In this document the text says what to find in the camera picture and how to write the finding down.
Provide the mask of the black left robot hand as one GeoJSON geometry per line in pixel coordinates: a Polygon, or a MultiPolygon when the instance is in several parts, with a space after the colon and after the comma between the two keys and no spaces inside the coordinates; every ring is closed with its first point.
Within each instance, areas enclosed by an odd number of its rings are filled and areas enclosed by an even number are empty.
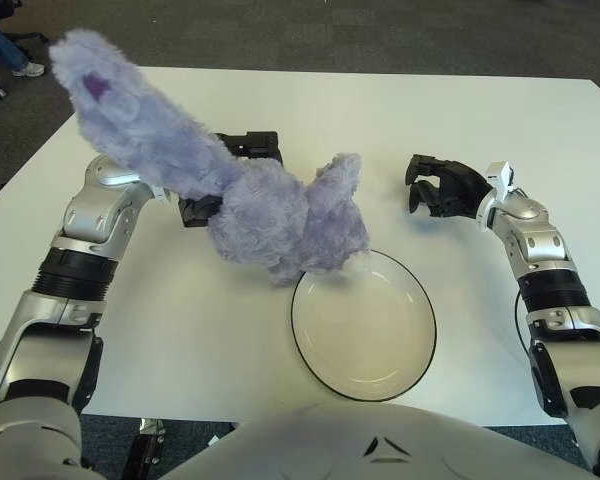
{"type": "MultiPolygon", "coordinates": [[[[232,155],[238,158],[273,158],[284,165],[279,149],[276,131],[249,131],[244,135],[217,133],[232,155]]],[[[185,228],[206,227],[208,220],[216,215],[222,205],[222,198],[207,195],[199,200],[180,198],[178,207],[185,228]]]]}

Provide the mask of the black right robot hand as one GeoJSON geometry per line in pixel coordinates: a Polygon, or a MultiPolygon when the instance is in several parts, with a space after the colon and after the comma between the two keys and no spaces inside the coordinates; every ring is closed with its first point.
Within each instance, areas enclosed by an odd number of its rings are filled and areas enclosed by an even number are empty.
{"type": "Polygon", "coordinates": [[[475,219],[482,200],[492,190],[485,178],[469,166],[428,155],[412,156],[405,173],[411,214],[423,204],[431,217],[475,219]]]}

